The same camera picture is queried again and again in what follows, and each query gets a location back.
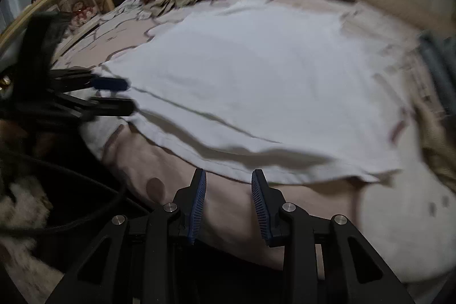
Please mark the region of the framed picture on shelf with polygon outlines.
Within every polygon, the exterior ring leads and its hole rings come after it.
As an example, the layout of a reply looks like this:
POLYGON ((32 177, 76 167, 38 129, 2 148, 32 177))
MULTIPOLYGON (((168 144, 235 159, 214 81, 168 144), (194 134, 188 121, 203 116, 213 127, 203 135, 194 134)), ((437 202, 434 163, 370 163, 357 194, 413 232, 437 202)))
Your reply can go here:
POLYGON ((60 0, 58 6, 61 12, 71 14, 71 33, 75 33, 100 13, 95 0, 60 0))

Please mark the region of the folded beige trousers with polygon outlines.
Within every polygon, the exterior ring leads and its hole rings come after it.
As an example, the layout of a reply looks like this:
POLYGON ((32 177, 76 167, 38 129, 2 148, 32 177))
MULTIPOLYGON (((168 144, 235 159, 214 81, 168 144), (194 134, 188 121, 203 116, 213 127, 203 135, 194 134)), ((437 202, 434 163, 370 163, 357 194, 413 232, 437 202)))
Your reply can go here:
POLYGON ((417 54, 406 57, 406 86, 415 109, 424 160, 438 180, 455 191, 455 138, 447 127, 431 73, 417 54))

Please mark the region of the bear pattern bed blanket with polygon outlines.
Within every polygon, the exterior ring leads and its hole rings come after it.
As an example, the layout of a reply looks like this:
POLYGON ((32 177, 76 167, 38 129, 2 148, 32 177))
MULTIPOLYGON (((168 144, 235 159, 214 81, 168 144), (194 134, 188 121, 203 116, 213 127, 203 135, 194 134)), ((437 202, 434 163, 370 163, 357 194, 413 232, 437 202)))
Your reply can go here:
MULTIPOLYGON (((59 69, 99 67, 152 41, 193 13, 226 9, 240 1, 273 3, 301 11, 336 13, 343 30, 381 45, 374 79, 382 88, 389 138, 401 168, 377 182, 344 177, 306 184, 266 179, 284 197, 323 218, 346 215, 367 237, 400 280, 424 281, 455 267, 455 195, 425 164, 416 113, 406 86, 406 57, 417 54, 417 31, 365 3, 333 0, 205 0, 158 18, 128 2, 105 15, 101 26, 56 63, 59 69)), ((131 117, 103 117, 82 129, 85 143, 127 186, 151 204, 162 205, 189 184, 199 168, 141 134, 131 117)), ((202 238, 240 257, 278 267, 280 249, 260 237, 251 198, 251 178, 243 182, 207 173, 202 238)))

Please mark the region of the white t-shirt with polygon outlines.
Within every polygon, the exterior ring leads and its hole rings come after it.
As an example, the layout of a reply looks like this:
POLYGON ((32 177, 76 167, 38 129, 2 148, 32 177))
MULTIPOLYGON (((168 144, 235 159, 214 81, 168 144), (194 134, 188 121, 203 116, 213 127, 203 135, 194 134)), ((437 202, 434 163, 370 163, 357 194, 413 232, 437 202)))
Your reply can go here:
POLYGON ((336 13, 240 1, 193 13, 102 64, 129 82, 130 122, 155 144, 224 177, 306 184, 396 173, 381 45, 346 33, 336 13))

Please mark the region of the folded blue jeans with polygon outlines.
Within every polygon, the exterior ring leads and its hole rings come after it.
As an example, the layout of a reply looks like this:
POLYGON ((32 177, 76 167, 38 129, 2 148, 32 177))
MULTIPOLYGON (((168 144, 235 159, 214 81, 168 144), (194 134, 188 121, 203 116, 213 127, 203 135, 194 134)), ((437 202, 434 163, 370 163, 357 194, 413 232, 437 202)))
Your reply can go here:
POLYGON ((455 36, 439 38, 423 32, 419 38, 419 53, 426 64, 438 98, 447 115, 455 116, 455 36))

